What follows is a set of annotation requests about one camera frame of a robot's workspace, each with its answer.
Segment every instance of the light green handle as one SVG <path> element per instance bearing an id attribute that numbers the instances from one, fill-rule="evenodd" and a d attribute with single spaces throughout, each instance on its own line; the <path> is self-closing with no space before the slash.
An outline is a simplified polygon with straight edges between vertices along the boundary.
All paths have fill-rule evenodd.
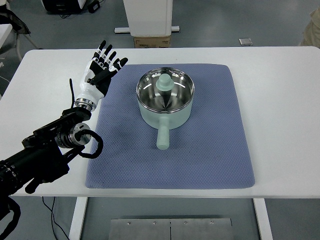
<path id="1" fill-rule="evenodd" d="M 169 118 L 161 116 L 159 119 L 158 136 L 156 139 L 156 146 L 160 150 L 166 150 L 170 145 L 169 134 Z"/>

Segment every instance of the pot lid knob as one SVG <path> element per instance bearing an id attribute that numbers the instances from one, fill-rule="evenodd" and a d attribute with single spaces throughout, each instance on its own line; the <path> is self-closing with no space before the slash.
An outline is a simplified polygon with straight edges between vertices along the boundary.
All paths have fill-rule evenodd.
<path id="1" fill-rule="evenodd" d="M 164 73 L 160 75 L 159 79 L 155 83 L 155 86 L 160 91 L 166 92 L 171 91 L 174 88 L 175 83 L 169 74 Z"/>

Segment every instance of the floor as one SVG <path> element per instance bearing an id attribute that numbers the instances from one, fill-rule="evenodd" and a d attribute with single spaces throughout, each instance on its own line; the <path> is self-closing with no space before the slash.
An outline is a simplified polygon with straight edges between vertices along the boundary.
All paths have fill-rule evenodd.
<path id="1" fill-rule="evenodd" d="M 318 5 L 319 2 L 316 0 L 174 0 L 172 25 L 180 26 L 180 32 L 172 34 L 171 47 L 241 47 L 239 38 L 251 38 L 256 47 L 297 46 L 303 38 L 304 28 L 310 21 L 310 12 Z M 105 0 L 94 14 L 84 11 L 82 14 L 64 19 L 48 13 L 40 0 L 15 0 L 10 6 L 27 24 L 31 38 L 43 49 L 95 49 L 103 39 L 114 48 L 134 47 L 131 35 L 114 34 L 116 27 L 128 27 L 124 4 L 120 0 Z M 22 37 L 22 55 L 32 49 L 33 46 Z M 14 49 L 1 54 L 0 62 L 4 65 L 0 67 L 0 94 L 3 95 L 6 94 L 9 81 L 20 62 Z M 55 239 L 50 212 L 40 197 L 14 199 L 20 204 L 22 216 L 16 230 L 7 239 Z M 52 197 L 45 197 L 44 200 L 48 204 L 53 202 Z M 58 197 L 55 201 L 55 220 L 67 234 L 75 202 L 74 197 Z M 318 199 L 266 199 L 266 206 L 274 240 L 320 239 Z M 111 218 L 164 218 L 172 215 L 232 216 L 233 219 L 239 219 L 239 222 L 243 218 L 245 223 L 238 226 L 235 239 L 259 239 L 250 201 L 200 199 L 194 202 L 194 199 L 169 198 L 91 198 L 88 202 L 82 239 L 108 239 Z M 0 232 L 11 217 L 8 215 L 0 223 Z M 54 227 L 54 230 L 58 239 L 66 239 L 58 227 Z"/>

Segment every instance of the pot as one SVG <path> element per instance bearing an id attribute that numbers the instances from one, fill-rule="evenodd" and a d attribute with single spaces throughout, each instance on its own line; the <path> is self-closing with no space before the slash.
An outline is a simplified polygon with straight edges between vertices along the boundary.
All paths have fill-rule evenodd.
<path id="1" fill-rule="evenodd" d="M 158 129 L 156 146 L 166 150 L 170 129 L 183 125 L 189 118 L 195 87 L 192 79 L 171 67 L 160 67 L 144 74 L 136 86 L 143 120 Z"/>

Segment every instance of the blue mat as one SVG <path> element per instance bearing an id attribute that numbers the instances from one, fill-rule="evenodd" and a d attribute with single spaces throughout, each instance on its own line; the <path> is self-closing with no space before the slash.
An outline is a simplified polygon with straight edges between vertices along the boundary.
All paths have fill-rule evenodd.
<path id="1" fill-rule="evenodd" d="M 173 67 L 194 82 L 189 119 L 170 130 L 170 147 L 144 122 L 136 97 L 146 72 Z M 242 189 L 255 184 L 230 70 L 217 64 L 126 65 L 102 99 L 96 132 L 102 154 L 88 163 L 86 186 L 100 189 Z"/>

